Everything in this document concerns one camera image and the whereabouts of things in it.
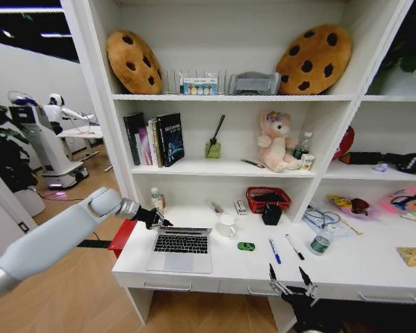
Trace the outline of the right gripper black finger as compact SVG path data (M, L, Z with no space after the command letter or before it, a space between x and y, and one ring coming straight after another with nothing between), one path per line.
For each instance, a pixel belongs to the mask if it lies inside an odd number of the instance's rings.
M308 297L315 297L317 285L312 282L309 275L302 269L301 266L299 267L299 271L306 286L305 295Z
M270 286L272 287L272 289L279 295L282 295L282 294L286 295L287 288L284 284L282 284L281 282L277 280L272 264L269 264L269 275L270 275Z

